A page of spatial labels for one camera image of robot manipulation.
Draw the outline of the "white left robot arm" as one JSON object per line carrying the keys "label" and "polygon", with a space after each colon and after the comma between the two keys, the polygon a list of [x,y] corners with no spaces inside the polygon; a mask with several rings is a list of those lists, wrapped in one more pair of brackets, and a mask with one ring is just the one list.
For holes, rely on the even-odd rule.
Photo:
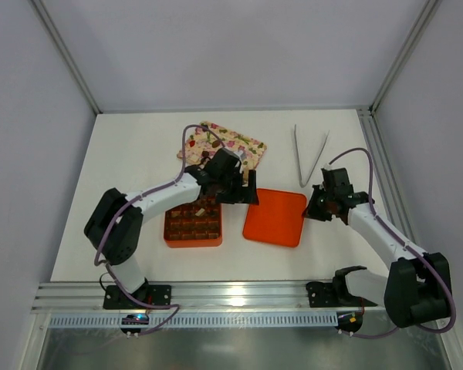
{"label": "white left robot arm", "polygon": [[172,304],[150,304],[141,293],[149,283],[134,254],[145,222],[166,211],[213,197],[219,204],[259,203],[256,170],[244,176],[242,152],[219,149],[203,164],[183,165],[177,177],[167,183],[132,195],[116,188],[107,190],[84,227],[84,234],[96,250],[94,265],[103,265],[118,291],[135,307],[167,310]]}

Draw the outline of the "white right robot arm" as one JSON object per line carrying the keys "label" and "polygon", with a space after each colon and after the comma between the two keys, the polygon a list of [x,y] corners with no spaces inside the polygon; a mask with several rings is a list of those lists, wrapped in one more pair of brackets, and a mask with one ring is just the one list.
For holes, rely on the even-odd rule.
{"label": "white right robot arm", "polygon": [[383,276],[358,265],[335,272],[332,285],[344,305],[364,298],[385,308],[399,328],[429,321],[456,319],[451,276],[441,253],[428,253],[408,240],[377,208],[370,193],[356,192],[344,168],[324,169],[323,182],[315,185],[306,219],[322,222],[340,219],[359,234],[388,269]]}

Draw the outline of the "orange box lid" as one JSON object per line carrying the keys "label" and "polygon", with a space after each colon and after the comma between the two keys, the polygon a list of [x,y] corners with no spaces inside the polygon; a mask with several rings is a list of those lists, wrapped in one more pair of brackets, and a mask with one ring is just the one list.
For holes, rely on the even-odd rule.
{"label": "orange box lid", "polygon": [[245,217],[245,239],[281,247],[298,247],[307,199],[301,193],[257,189],[259,204],[251,204]]}

